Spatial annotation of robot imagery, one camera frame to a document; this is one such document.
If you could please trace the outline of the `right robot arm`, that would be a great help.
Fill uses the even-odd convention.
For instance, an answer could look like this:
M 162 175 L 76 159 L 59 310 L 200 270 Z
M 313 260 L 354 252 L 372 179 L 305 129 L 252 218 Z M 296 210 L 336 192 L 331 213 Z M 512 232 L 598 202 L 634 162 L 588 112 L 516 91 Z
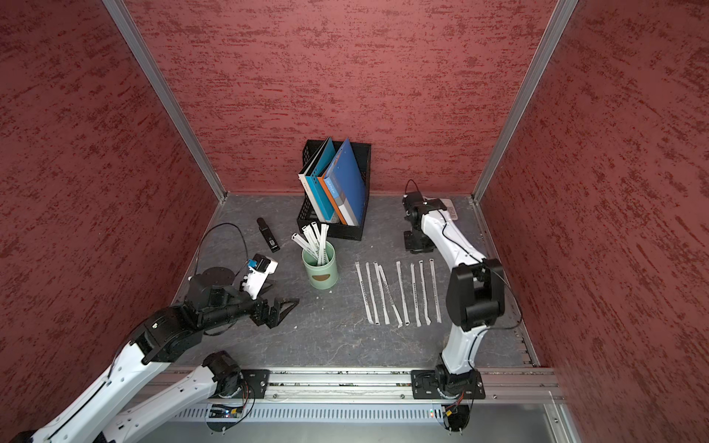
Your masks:
M 404 195 L 403 205 L 404 219 L 412 225 L 404 233 L 405 248 L 412 253 L 437 249 L 451 271 L 445 302 L 452 329 L 435 377 L 443 396 L 458 398 L 475 388 L 476 354 L 505 312 L 502 266 L 473 247 L 442 200 L 415 191 Z

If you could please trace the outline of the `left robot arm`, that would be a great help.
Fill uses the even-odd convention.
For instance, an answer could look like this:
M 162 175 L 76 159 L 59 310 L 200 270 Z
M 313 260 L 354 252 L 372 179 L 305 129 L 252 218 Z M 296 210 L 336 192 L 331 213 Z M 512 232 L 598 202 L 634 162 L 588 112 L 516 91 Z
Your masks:
M 256 392 L 228 352 L 209 354 L 181 381 L 130 408 L 129 402 L 210 330 L 240 319 L 273 329 L 299 304 L 296 298 L 268 301 L 265 272 L 236 274 L 213 267 L 193 275 L 183 302 L 155 312 L 129 335 L 109 367 L 62 413 L 45 426 L 14 437 L 16 442 L 133 442 L 188 406 L 212 396 L 246 401 Z

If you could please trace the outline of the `straw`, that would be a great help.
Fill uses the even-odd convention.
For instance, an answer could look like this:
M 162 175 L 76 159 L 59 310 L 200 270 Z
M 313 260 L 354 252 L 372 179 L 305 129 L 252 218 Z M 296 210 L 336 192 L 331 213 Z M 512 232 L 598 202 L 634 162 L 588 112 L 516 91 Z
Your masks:
M 425 271 L 424 271 L 424 261 L 419 260 L 418 262 L 419 265 L 419 273 L 420 273 L 420 278 L 421 278 L 421 291 L 422 291 L 422 297 L 423 297 L 423 312 L 424 312 L 424 319 L 426 321 L 426 325 L 431 325 L 431 319 L 429 317 L 428 313 L 428 296 L 427 296 L 427 285 L 426 285 L 426 278 L 425 278 Z
M 413 297 L 413 302 L 414 302 L 414 308 L 415 308 L 415 324 L 417 327 L 422 326 L 421 318 L 420 318 L 420 312 L 419 312 L 419 304 L 418 304 L 418 297 L 417 297 L 417 278 L 415 278 L 415 265 L 413 263 L 410 264 L 410 274 L 411 274 L 411 280 L 412 280 L 412 297 Z
M 410 317 L 408 314 L 408 306 L 407 306 L 406 298 L 405 298 L 403 268 L 402 268 L 402 262 L 400 262 L 400 260 L 397 260 L 397 262 L 396 262 L 396 269 L 397 269 L 397 276 L 398 276 L 398 282 L 399 282 L 399 288 L 400 288 L 400 294 L 401 294 L 402 308 L 403 308 L 403 312 L 404 312 L 404 325 L 409 326 L 411 324 L 411 322 L 410 322 Z
M 399 313 L 399 310 L 394 302 L 393 295 L 391 294 L 391 288 L 388 284 L 385 271 L 384 271 L 382 265 L 378 265 L 378 269 L 379 269 L 380 277 L 382 279 L 382 284 L 383 284 L 385 295 L 386 295 L 391 307 L 393 308 L 394 315 L 396 317 L 397 327 L 402 328 L 402 326 L 404 326 L 404 323 L 403 323 L 402 317 Z
M 437 323 L 442 323 L 441 304 L 439 303 L 439 291 L 434 258 L 429 259 L 430 275 L 432 280 L 432 291 Z
M 374 322 L 375 322 L 375 325 L 380 325 L 380 317 L 379 317 L 378 307 L 376 304 L 375 292 L 374 292 L 374 287 L 373 287 L 373 282 L 372 282 L 372 272 L 371 272 L 371 267 L 370 267 L 369 262 L 366 262 L 366 272 L 367 272 L 367 282 L 369 283 L 369 293 L 370 293 L 370 298 L 371 298 L 372 310 L 373 310 L 373 314 L 374 314 Z
M 385 293 L 384 293 L 384 288 L 383 288 L 383 279 L 381 276 L 380 265 L 378 264 L 378 262 L 376 262 L 376 261 L 374 262 L 374 267 L 375 267 L 378 286 L 379 286 L 379 290 L 380 290 L 380 300 L 381 300 L 381 304 L 382 304 L 382 312 L 384 315 L 385 325 L 390 325 L 391 321 L 390 321 L 390 317 L 389 317 L 389 314 L 388 314 L 388 311 L 386 308 Z
M 360 262 L 356 261 L 354 263 L 354 265 L 356 266 L 356 273 L 357 273 L 357 278 L 358 278 L 358 282 L 359 282 L 359 286 L 360 286 L 360 291 L 362 293 L 362 299 L 363 299 L 363 303 L 364 303 L 364 307 L 365 307 L 365 312 L 367 315 L 367 321 L 369 322 L 369 324 L 374 324 L 374 319 L 373 319 L 372 312 L 371 312 L 371 309 L 369 306 L 369 299 L 367 299 L 367 291 L 364 286 L 364 279 L 362 276 Z

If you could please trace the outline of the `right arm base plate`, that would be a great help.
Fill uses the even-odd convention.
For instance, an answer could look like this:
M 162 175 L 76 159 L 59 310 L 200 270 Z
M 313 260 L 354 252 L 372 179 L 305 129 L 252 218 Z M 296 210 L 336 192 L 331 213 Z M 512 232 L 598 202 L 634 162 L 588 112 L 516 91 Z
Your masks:
M 485 400 L 481 374 L 476 369 L 460 375 L 450 374 L 443 365 L 431 370 L 413 370 L 411 386 L 416 400 Z

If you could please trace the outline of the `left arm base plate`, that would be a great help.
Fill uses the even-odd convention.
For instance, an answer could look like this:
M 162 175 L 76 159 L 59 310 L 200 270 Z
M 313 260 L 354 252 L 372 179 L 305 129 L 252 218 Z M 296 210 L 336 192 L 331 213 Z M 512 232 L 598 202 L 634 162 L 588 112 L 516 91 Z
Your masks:
M 268 369 L 242 369 L 237 382 L 236 398 L 264 399 L 270 376 L 271 371 Z

